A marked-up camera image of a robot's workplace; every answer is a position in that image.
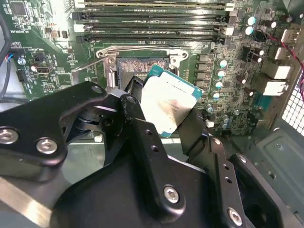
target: screw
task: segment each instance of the screw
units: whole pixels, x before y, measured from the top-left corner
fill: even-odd
[[[241,160],[243,163],[246,163],[246,162],[247,162],[246,159],[245,159],[242,155],[239,155],[239,158],[240,158],[240,160]]]
[[[17,63],[19,64],[19,65],[25,65],[27,62],[26,62],[26,60],[24,59],[24,58],[21,58],[21,57],[19,57],[18,59],[17,59]]]
[[[173,187],[167,186],[164,188],[163,192],[167,200],[171,203],[177,203],[179,201],[179,194]]]
[[[100,87],[96,86],[96,85],[92,86],[92,90],[94,92],[98,93],[98,94],[102,94],[103,93],[102,89]]]
[[[12,129],[0,129],[0,144],[12,144],[17,141],[19,135]]]
[[[127,96],[127,100],[130,101],[131,103],[135,104],[136,100],[132,96]]]
[[[51,139],[41,139],[36,144],[39,152],[45,154],[52,154],[57,150],[57,143]]]
[[[233,112],[233,115],[239,115],[239,110],[238,110],[238,109],[235,110],[235,111]]]
[[[242,218],[240,217],[240,215],[236,212],[236,210],[234,210],[233,208],[229,208],[228,209],[228,215],[230,217],[230,219],[238,226],[240,227],[243,222],[242,222]]]
[[[217,145],[220,145],[220,140],[218,140],[217,138],[213,138],[213,140],[215,141],[215,143],[216,143]]]
[[[283,145],[277,143],[277,144],[275,145],[275,148],[276,148],[277,150],[281,150],[281,149],[283,149]]]

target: chip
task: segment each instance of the chip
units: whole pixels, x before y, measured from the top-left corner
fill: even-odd
[[[196,78],[197,79],[204,79],[206,77],[205,73],[197,73]]]
[[[200,62],[208,62],[209,55],[200,55],[199,60],[200,60]]]
[[[224,82],[223,87],[230,87],[230,82]]]
[[[208,68],[208,65],[207,64],[199,64],[198,65],[198,70],[207,70],[207,68]]]
[[[27,14],[27,12],[25,11],[23,2],[13,1],[10,3],[10,6],[11,6],[11,9],[12,9],[14,15],[24,16]]]

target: ram slot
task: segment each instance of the ram slot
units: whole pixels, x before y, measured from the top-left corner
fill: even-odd
[[[146,35],[146,34],[134,34],[132,35],[112,35],[112,34],[92,34],[92,35],[85,35],[85,36],[77,36],[76,40],[79,43],[83,42],[92,42],[92,41],[103,41],[103,40],[146,40],[146,41],[206,41],[211,42],[215,40],[214,36],[168,36],[162,34],[154,34],[154,35]]]

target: black cable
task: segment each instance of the black cable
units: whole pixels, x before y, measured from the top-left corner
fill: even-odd
[[[10,50],[10,45],[11,45],[10,30],[9,30],[8,26],[6,25],[5,20],[1,14],[0,14],[0,27],[2,28],[3,37],[4,37],[4,41],[5,41],[5,43],[1,49],[1,52],[0,52],[0,66],[1,66],[5,56],[8,54],[8,52]]]
[[[14,104],[25,104],[29,102],[27,99],[24,98],[16,98],[16,97],[4,97],[0,100],[0,103],[14,103]]]
[[[6,75],[5,75],[5,79],[4,79],[4,85],[3,85],[3,88],[0,92],[0,100],[4,97],[4,95],[5,95],[5,93],[8,89],[8,86],[9,86],[10,69],[11,69],[11,63],[8,61],[6,63]]]

